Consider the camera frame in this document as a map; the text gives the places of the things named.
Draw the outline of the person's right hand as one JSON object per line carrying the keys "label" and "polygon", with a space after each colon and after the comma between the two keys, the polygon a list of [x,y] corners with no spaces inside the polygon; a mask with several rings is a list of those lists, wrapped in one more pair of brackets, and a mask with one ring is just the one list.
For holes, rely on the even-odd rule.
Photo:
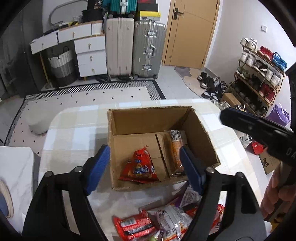
{"label": "person's right hand", "polygon": [[281,199],[286,202],[285,207],[282,209],[283,213],[287,213],[295,199],[295,184],[282,186],[278,189],[280,182],[280,166],[274,170],[269,184],[264,193],[260,209],[264,218],[274,212],[276,202]]}

